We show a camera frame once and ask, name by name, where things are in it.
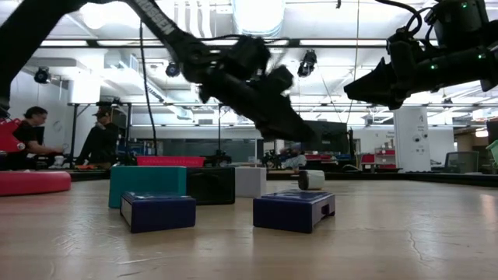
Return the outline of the navy blue rectangular box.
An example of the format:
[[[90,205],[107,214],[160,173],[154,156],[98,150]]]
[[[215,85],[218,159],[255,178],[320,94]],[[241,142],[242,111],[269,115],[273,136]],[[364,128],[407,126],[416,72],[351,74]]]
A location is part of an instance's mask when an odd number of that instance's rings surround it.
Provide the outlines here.
[[[335,195],[325,191],[288,190],[253,199],[253,226],[312,233],[323,219],[335,215]]]
[[[187,195],[164,192],[132,192],[121,195],[120,214],[131,233],[195,226],[196,205]]]

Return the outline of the black rectangular block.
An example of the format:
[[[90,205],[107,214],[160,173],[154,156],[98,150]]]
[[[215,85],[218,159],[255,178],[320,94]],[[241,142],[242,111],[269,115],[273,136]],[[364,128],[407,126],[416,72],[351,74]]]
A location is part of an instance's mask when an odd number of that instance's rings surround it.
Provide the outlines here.
[[[235,168],[187,169],[186,193],[197,205],[231,205],[235,202]]]

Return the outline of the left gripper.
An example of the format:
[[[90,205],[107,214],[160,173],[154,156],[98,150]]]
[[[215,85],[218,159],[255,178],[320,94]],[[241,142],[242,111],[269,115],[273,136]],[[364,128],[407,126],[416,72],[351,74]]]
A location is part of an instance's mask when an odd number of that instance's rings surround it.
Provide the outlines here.
[[[293,85],[293,74],[285,65],[266,75],[244,81],[221,70],[213,70],[199,87],[199,98],[215,98],[254,122],[265,139],[306,142],[314,131],[292,108],[283,93]]]

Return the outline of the white rectangular block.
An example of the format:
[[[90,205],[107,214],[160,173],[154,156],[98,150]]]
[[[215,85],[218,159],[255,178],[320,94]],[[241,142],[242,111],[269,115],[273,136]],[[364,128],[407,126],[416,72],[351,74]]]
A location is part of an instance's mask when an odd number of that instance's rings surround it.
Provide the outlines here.
[[[267,193],[267,171],[261,167],[237,167],[235,169],[235,196],[258,198]]]

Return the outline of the black computer monitor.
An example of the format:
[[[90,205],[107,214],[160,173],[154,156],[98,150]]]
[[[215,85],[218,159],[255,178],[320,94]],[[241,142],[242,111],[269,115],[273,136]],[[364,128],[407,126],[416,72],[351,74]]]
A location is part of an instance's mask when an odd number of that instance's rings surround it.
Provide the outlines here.
[[[329,121],[307,121],[314,132],[310,142],[303,144],[307,151],[349,153],[347,124]]]

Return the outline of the green plastic basket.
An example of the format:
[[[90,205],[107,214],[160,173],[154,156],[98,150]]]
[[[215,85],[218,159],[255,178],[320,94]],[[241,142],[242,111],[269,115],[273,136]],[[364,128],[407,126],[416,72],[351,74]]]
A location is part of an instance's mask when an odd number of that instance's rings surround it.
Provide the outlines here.
[[[498,139],[486,147],[493,159],[493,164],[498,167]]]

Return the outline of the background black rig frame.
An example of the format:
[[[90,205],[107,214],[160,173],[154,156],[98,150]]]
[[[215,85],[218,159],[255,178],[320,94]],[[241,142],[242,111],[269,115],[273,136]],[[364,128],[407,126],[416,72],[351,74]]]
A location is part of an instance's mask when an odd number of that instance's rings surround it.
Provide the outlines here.
[[[216,139],[160,139],[157,142],[158,148],[153,148],[153,141],[147,139],[131,140],[128,137],[131,131],[131,125],[128,123],[128,118],[119,111],[118,103],[98,102],[99,107],[111,107],[112,113],[117,114],[117,118],[122,120],[122,124],[117,124],[119,127],[119,135],[117,140],[117,159],[116,163],[124,165],[137,165],[137,156],[201,156],[205,158],[204,166],[212,166],[212,158],[216,154],[217,149],[226,152],[232,158],[230,165],[235,165],[238,162],[249,162],[251,164],[262,164],[261,160],[265,154],[264,141],[261,139],[235,139],[235,138],[216,138]],[[75,167],[87,168],[95,166],[89,165],[85,161],[84,165],[76,165]]]

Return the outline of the red storage shelf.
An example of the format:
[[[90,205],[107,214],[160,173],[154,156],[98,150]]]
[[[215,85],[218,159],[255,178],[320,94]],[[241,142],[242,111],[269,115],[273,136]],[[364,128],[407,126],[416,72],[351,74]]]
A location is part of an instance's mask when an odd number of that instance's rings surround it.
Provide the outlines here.
[[[359,158],[361,170],[395,170],[397,168],[395,149],[375,148],[372,152],[364,153]]]

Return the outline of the person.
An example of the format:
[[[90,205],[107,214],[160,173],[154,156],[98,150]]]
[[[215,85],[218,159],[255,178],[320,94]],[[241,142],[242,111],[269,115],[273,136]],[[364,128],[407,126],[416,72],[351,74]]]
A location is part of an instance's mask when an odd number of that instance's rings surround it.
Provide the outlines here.
[[[37,140],[36,128],[47,120],[47,111],[42,107],[31,107],[24,114],[24,119],[12,133],[26,148],[22,152],[9,155],[9,165],[12,170],[33,169],[33,161],[28,159],[29,154],[36,156],[59,156],[63,153],[62,147],[47,147]]]
[[[76,165],[89,165],[99,169],[110,169],[117,159],[117,140],[119,127],[111,121],[111,107],[99,107],[94,114],[96,123],[91,128]]]
[[[298,170],[307,164],[307,158],[305,152],[301,149],[301,144],[294,144],[289,148],[282,149],[279,158],[281,167],[284,170]]]

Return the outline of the red plastic basket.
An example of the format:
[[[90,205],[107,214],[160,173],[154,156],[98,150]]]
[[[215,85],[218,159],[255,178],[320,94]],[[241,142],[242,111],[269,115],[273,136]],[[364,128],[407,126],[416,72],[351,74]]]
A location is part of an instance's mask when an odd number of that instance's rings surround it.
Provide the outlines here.
[[[201,156],[137,156],[138,166],[183,166],[203,167],[205,158]]]

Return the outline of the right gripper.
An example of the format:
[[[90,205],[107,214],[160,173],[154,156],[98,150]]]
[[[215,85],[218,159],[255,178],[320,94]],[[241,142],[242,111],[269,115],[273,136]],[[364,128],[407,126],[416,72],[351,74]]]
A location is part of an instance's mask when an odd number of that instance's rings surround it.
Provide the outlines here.
[[[344,92],[351,100],[396,110],[413,93],[427,91],[423,79],[432,69],[432,61],[417,61],[412,54],[395,55],[389,63],[382,58],[369,74],[344,86]]]

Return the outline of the teal rectangular block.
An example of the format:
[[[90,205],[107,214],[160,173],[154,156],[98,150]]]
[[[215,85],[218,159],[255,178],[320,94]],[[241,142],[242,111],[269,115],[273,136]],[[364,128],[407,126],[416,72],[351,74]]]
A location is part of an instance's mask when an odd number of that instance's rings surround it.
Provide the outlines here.
[[[109,208],[119,208],[126,191],[159,191],[186,195],[187,168],[180,166],[115,166],[110,169]]]

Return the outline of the white building column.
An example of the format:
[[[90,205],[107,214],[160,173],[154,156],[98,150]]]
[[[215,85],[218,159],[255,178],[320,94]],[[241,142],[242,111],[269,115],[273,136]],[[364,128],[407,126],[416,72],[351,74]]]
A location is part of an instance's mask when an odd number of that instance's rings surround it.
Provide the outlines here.
[[[394,112],[396,165],[403,173],[430,171],[430,144],[425,107]]]

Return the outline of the black aluminium table frame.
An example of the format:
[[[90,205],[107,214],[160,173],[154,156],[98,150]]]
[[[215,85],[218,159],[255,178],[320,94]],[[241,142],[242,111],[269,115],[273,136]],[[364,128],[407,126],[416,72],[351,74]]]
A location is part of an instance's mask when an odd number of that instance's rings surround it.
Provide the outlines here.
[[[215,39],[221,40],[222,43],[209,43],[208,46],[213,50],[222,50],[228,48],[231,44],[227,43],[232,39]],[[125,44],[125,41],[131,41],[133,44]],[[147,42],[159,42],[158,40],[146,39]],[[113,48],[139,48],[139,39],[46,39],[39,46],[40,49],[113,49]],[[146,44],[146,47],[162,48],[160,43]],[[498,169],[496,174],[481,173],[449,173],[424,171],[424,172],[406,172],[401,169],[370,168],[370,171],[345,171],[344,168],[334,167],[333,171],[324,172],[326,180],[413,180],[421,182],[435,182],[445,184],[462,184],[474,185],[481,187],[498,187]],[[90,181],[110,179],[110,171],[68,171],[72,181]],[[267,180],[297,180],[298,174],[284,171],[268,171]]]

